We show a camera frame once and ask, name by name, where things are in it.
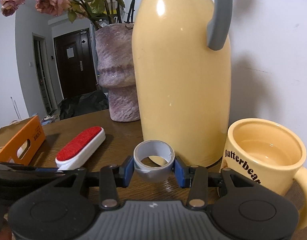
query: liquid in mug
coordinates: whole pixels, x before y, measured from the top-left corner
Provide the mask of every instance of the liquid in mug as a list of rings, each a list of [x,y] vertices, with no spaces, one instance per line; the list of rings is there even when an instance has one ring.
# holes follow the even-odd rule
[[[266,164],[276,166],[295,164],[287,153],[271,143],[257,140],[244,140],[239,142],[239,146],[250,156]]]

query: red lint brush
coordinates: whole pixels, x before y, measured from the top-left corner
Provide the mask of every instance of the red lint brush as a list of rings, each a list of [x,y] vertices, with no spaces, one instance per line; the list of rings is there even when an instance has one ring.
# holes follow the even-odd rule
[[[82,131],[58,152],[56,157],[58,170],[74,170],[81,167],[105,139],[105,131],[100,126]]]

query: door frame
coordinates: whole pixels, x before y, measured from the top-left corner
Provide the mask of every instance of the door frame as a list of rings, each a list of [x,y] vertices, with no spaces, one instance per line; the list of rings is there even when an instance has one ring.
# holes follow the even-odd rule
[[[48,63],[48,55],[47,55],[47,46],[46,46],[46,38],[44,36],[41,36],[39,34],[36,33],[32,33],[32,48],[33,48],[33,54],[34,54],[34,58],[35,58],[35,49],[34,49],[34,39],[39,40],[40,41],[40,45],[41,45],[41,56],[42,56],[42,64],[44,67],[44,73],[46,75],[46,80],[47,80],[47,89],[49,92],[49,96],[50,96],[50,100],[51,100],[51,107],[52,110],[58,109],[58,105],[57,105],[57,101],[56,101],[56,97],[55,97],[55,92],[52,86],[52,79],[50,76],[50,67],[49,67],[49,63]],[[35,72],[36,72],[36,77],[37,77],[37,82],[38,82],[38,73],[37,73],[37,68],[35,68]]]
[[[94,72],[95,72],[95,77],[96,77],[96,86],[98,84],[98,77],[97,77],[97,73],[96,73],[96,69],[95,69],[95,62],[93,60],[93,55],[92,55],[92,43],[91,43],[91,36],[90,36],[90,28],[85,28],[85,29],[81,29],[81,30],[77,30],[77,31],[73,31],[73,32],[70,32],[70,33],[65,33],[65,34],[62,34],[62,35],[59,35],[59,36],[56,36],[56,37],[53,37],[53,45],[54,45],[54,52],[55,52],[55,57],[56,57],[56,65],[57,65],[57,74],[58,74],[58,79],[59,79],[59,84],[60,84],[60,88],[61,88],[61,93],[62,93],[62,97],[64,98],[64,94],[63,94],[63,91],[62,91],[62,86],[61,86],[61,80],[60,80],[60,75],[59,75],[59,63],[58,63],[58,55],[57,55],[57,46],[56,46],[56,39],[60,38],[60,37],[64,37],[64,36],[67,36],[67,35],[71,35],[71,34],[74,34],[74,33],[81,33],[81,32],[84,32],[86,31],[87,32],[87,37],[88,37],[88,46],[89,46],[89,56],[91,58],[91,62],[92,62],[92,65],[93,65],[93,68],[94,68]]]

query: white brush handle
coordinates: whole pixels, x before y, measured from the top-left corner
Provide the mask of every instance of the white brush handle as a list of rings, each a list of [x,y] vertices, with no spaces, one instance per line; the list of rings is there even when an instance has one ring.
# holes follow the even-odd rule
[[[97,150],[97,148],[106,139],[106,134],[103,128],[101,131],[89,142],[87,145],[74,157],[66,161],[58,161],[56,164],[59,171],[74,170],[80,168],[90,158],[90,156]]]

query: mug handle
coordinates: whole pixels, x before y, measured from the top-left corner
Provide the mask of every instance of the mug handle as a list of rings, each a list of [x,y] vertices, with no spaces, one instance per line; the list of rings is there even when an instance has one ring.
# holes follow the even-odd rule
[[[304,195],[304,204],[299,210],[299,223],[297,226],[297,229],[303,229],[307,227],[307,169],[301,167],[295,174],[294,179],[300,185]]]

